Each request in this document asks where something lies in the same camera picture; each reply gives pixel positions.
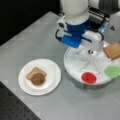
white plate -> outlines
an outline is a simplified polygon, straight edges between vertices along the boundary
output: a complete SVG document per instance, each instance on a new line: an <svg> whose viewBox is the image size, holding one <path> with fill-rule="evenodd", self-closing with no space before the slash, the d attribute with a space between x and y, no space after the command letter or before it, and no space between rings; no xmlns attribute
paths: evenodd
<svg viewBox="0 0 120 120"><path fill-rule="evenodd" d="M86 56L86 58L75 56L75 54L79 53L79 51L81 51L82 49L83 51L81 52L81 56ZM101 70L101 72L99 74L94 73L95 76L97 77L97 81L92 85L101 85L110 82L112 79L105 75L104 70L107 66L118 66L120 62L119 59L108 62L105 60L107 59L107 56L103 51L100 51L100 53L95 52L93 56L98 57L98 59L96 60L97 60L97 65ZM74 49L71 47L68 48L64 55L64 66L68 74L75 80L84 84L87 83L85 83L81 79L81 76L84 73L84 71L81 71L80 67L83 66L87 60L88 60L87 53L82 45L78 49ZM86 72L95 71L95 67L92 64L88 64L88 66L85 69L87 70Z"/></svg>
<svg viewBox="0 0 120 120"><path fill-rule="evenodd" d="M42 85L33 85L31 81L26 79L27 74L34 68L38 67L47 73L45 82ZM61 79L61 71L59 66L48 59L37 59L27 63L20 71L18 82L21 89L30 95L44 95L54 90Z"/></svg>

blue object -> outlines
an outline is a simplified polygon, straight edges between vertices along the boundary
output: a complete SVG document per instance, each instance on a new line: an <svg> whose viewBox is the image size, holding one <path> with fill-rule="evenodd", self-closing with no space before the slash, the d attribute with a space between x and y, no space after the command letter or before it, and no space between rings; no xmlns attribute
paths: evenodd
<svg viewBox="0 0 120 120"><path fill-rule="evenodd" d="M89 26L89 20L79 25L67 24L68 31L65 31L65 32L68 34L71 34L71 36L64 35L61 42L74 48L79 47L79 45L82 42L82 34L85 33L85 30L88 28L88 26Z"/></svg>

gray table surface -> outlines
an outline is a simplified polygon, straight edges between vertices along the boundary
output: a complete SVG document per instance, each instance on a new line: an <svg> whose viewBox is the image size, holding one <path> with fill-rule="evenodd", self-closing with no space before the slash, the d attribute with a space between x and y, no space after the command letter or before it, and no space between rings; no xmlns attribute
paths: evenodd
<svg viewBox="0 0 120 120"><path fill-rule="evenodd" d="M59 17L51 12L0 47L0 81L42 120L120 119L120 80L103 89L84 91L66 77L63 56L67 49L55 37ZM34 59L55 61L61 71L59 86L43 96L24 93L18 84L22 67Z"/></svg>

green object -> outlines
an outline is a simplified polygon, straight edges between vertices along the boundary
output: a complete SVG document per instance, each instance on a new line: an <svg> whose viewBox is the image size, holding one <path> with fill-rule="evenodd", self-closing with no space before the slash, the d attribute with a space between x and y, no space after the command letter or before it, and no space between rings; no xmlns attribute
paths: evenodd
<svg viewBox="0 0 120 120"><path fill-rule="evenodd" d="M120 76L120 67L116 67L116 66L108 66L105 69L105 74L110 77L110 78L116 78L118 76Z"/></svg>

table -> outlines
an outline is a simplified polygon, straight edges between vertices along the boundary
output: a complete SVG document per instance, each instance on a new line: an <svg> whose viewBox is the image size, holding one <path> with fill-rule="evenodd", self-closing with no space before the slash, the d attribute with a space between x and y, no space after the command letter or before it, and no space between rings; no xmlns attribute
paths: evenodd
<svg viewBox="0 0 120 120"><path fill-rule="evenodd" d="M59 16L49 12L0 47L0 81L41 120L118 120L119 78L97 91L81 90L67 78L63 65L67 47L54 37L58 19ZM30 96L19 87L18 75L26 63L39 58L55 61L62 78L53 92Z"/></svg>

